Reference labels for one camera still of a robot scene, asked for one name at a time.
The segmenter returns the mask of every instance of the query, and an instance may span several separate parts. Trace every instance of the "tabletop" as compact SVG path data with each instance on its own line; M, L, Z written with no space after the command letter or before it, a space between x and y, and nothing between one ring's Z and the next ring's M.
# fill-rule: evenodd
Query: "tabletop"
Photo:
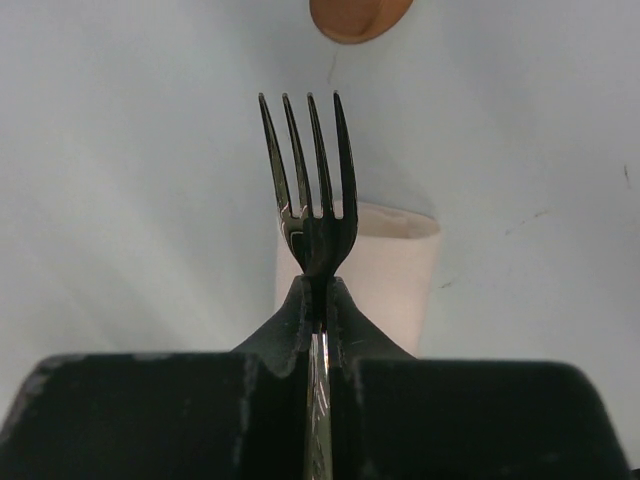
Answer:
M224 350L261 324L257 94L303 115L311 91L328 123L338 89L360 198L444 231L422 354L577 365L640 466L638 16L416 1L341 46L303 0L4 2L0 411L46 355Z

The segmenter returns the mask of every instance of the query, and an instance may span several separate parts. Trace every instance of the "fork head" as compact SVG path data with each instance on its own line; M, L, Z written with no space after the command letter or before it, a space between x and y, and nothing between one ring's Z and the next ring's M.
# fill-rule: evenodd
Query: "fork head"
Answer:
M289 97L284 94L282 100L287 125L289 127L289 136L291 137L293 160L296 167L298 196L300 198L299 213L293 212L291 207L291 197L282 162L282 155L263 94L260 94L259 100L264 132L267 139L267 148L271 160L271 172L273 174L282 234L289 246L289 250L291 250L291 253L300 264L304 275L308 277L312 283L326 283L334 276L340 264L347 255L349 255L358 231L356 178L353 168L353 158L351 156L349 134L347 132L347 124L342 110L340 96L338 92L334 92L333 94L336 129L338 133L340 178L342 183L343 214L340 218L335 215L327 155L313 96L308 94L307 102L311 116L311 128L313 131L318 180L320 183L320 205L322 207L322 213L318 217L314 216L313 212L311 187L309 186L302 145L300 143Z

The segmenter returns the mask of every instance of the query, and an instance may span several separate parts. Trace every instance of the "fork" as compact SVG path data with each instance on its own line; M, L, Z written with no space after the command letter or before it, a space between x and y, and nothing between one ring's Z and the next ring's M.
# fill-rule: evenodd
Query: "fork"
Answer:
M314 216L307 168L289 97L284 94L282 100L296 167L298 195L300 198L300 213L297 215L293 212L291 206L291 197L282 155L263 94L260 94L259 100L267 148L271 160L271 172L273 174L282 234L289 246L289 250L291 250L291 253L300 264L304 276L309 279L313 304L321 308L325 305L327 284L333 278L340 264L349 255L358 232L355 171L340 95L338 92L333 94L340 157L340 179L342 183L343 213L341 218L335 215L327 155L313 95L307 95L307 102L311 117L320 183L322 213L319 217ZM317 323L314 325L314 331L323 331L326 328L326 321L323 318L325 315L322 311L317 311L317 313L320 314L321 318L316 319Z
M287 117L289 136L296 166L300 213L294 214L282 155L278 146L271 115L264 95L260 94L260 111L271 160L271 172L276 191L282 234L289 250L296 258L304 277L311 286L313 334L309 350L309 384L307 390L306 445L304 478L330 480L333 478L331 447L331 402L329 391L329 355L327 339L327 288L338 267L349 255L358 232L358 208L356 178L351 156L349 133L338 92L333 94L338 132L340 156L340 179L342 183L342 217L335 215L333 193L329 177L327 155L322 140L316 104L311 94L307 95L311 129L318 165L320 182L320 205L322 213L316 217L311 203L311 188L307 167L302 154L298 128L293 116L289 97L282 96Z

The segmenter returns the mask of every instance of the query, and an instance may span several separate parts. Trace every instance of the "fork tine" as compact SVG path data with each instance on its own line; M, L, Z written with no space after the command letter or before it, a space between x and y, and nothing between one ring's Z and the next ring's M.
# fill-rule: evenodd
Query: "fork tine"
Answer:
M289 196L289 187L287 186L287 176L284 173L282 164L282 155L278 146L278 139L273 128L271 115L264 95L258 95L260 101L260 113L262 114L262 124L264 125L264 135L267 139L267 148L269 150L269 160L271 160L271 173L273 175L273 185L276 190L276 201L278 202L278 210L280 215L291 214L291 197Z
M318 180L320 181L320 203L322 205L323 215L333 215L333 194L331 192L331 179L329 177L329 165L327 164L327 153L324 149L324 141L322 140L322 130L320 129L320 120L318 120L318 111L316 110L316 102L313 95L307 95L309 103L309 114L311 115L311 128L313 130L313 143L316 146L316 160L318 162Z
M358 216L358 191L356 173L351 155L351 142L347 121L344 118L342 102L337 91L333 92L333 106L336 111L336 130L338 132L338 152L340 153L340 180L342 183L342 218L356 219Z
M305 217L306 213L313 216L313 205L311 203L311 187L309 185L309 176L307 175L307 167L304 163L304 155L302 154L302 144L298 135L298 127L293 116L293 109L288 95L282 95L284 103L284 112L287 116L287 125L289 127L289 136L291 137L291 147L293 148L293 160L296 164L296 176L298 178L298 195L300 196L300 216Z

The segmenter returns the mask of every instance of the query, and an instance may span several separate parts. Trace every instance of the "silver fork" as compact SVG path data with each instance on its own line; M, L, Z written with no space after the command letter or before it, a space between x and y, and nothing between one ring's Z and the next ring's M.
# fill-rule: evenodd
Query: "silver fork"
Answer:
M260 111L271 160L271 172L280 213L282 234L311 285L313 306L313 335L309 355L309 391L307 445L305 454L305 478L331 479L331 416L329 394L328 339L326 333L327 286L336 270L349 255L358 232L358 208L356 178L351 156L349 133L338 92L333 94L340 156L342 183L341 218L337 218L333 205L333 193L327 165L327 155L322 140L318 112L311 94L307 95L311 128L318 165L320 205L322 214L315 217L311 203L311 188L302 154L302 145L296 127L289 97L282 96L287 117L293 159L296 166L300 213L294 214L282 155L278 146L271 115L264 95L260 94Z

